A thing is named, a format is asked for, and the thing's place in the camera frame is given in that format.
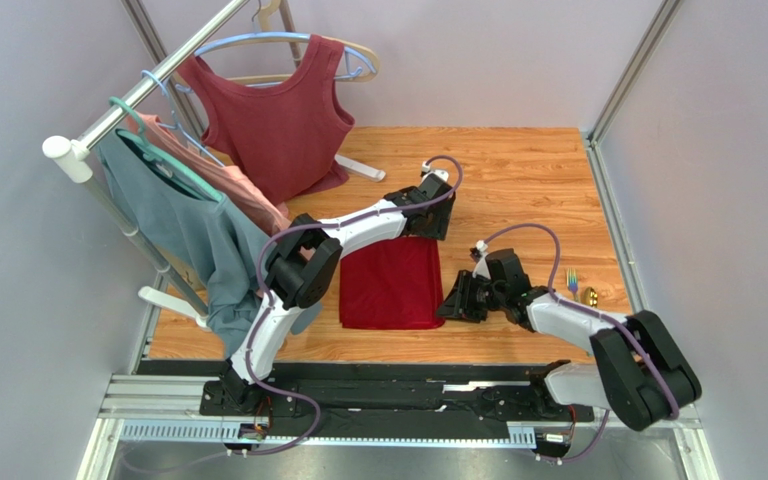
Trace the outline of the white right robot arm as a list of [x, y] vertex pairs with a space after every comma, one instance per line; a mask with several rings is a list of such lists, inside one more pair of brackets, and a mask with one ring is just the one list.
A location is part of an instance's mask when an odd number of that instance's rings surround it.
[[473, 270], [459, 271], [436, 310], [446, 320], [471, 323], [491, 312], [592, 355], [591, 365], [557, 361], [537, 377], [539, 391], [553, 404], [611, 410], [628, 428], [642, 431], [677, 417], [702, 396], [696, 373], [657, 314], [623, 315], [569, 301], [532, 284], [511, 249], [486, 254]]

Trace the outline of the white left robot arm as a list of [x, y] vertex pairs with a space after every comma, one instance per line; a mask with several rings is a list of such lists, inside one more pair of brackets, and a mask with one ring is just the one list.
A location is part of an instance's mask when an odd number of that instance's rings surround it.
[[345, 256], [399, 237], [444, 239], [461, 183], [425, 163], [415, 187], [391, 192], [334, 219], [302, 215], [270, 238], [257, 259], [256, 277], [264, 298], [242, 346], [228, 358], [220, 376], [225, 394], [244, 402], [268, 376], [286, 336], [299, 318], [311, 316]]

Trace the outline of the red cloth napkin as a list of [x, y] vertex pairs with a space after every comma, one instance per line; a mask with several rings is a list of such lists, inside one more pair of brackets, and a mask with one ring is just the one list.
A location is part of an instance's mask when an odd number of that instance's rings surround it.
[[431, 330], [445, 320], [438, 242], [400, 237], [375, 243], [340, 262], [339, 320], [360, 330]]

